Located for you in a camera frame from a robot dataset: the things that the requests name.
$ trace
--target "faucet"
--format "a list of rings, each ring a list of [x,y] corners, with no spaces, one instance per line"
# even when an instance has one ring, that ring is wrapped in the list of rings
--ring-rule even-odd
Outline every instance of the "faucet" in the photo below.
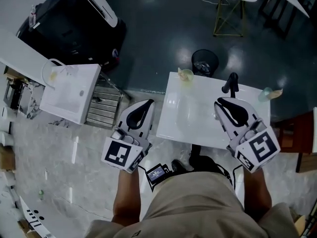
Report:
[[[230,90],[230,97],[236,98],[236,92],[239,92],[239,86],[238,86],[238,74],[233,72],[230,74],[227,82],[225,85],[221,88],[223,93],[228,93]]]

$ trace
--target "black shoe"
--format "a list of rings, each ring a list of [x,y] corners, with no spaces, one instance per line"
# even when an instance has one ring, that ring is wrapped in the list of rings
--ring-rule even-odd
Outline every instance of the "black shoe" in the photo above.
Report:
[[[180,173],[187,172],[187,170],[184,167],[183,163],[181,163],[179,160],[173,160],[172,161],[172,168],[173,168],[174,172],[180,172]]]
[[[200,150],[201,150],[201,146],[200,145],[192,145],[192,151],[190,153],[190,156],[193,156],[193,155],[200,155]]]

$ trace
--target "display screen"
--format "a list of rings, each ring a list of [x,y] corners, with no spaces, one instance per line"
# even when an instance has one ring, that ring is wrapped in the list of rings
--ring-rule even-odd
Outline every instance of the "display screen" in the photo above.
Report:
[[[148,173],[148,177],[150,179],[150,181],[155,181],[157,178],[163,176],[165,174],[165,171],[163,170],[162,167],[158,167],[157,169],[151,171],[150,173]]]

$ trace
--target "plastic bottle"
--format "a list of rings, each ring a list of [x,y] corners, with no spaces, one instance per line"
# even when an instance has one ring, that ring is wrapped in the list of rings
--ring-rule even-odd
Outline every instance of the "plastic bottle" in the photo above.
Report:
[[[29,27],[33,27],[36,24],[36,15],[35,15],[35,13],[36,13],[35,6],[32,5],[31,13],[30,13],[30,16],[29,16]]]

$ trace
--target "white sink basin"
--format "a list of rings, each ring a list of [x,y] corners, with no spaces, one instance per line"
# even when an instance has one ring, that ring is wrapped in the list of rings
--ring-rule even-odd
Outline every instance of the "white sink basin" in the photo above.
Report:
[[[226,149],[229,137],[214,117],[213,104],[230,97],[221,90],[226,81],[194,76],[188,84],[170,72],[157,136],[179,142]],[[258,101],[260,89],[239,84],[236,98],[250,103],[269,126],[270,102]]]

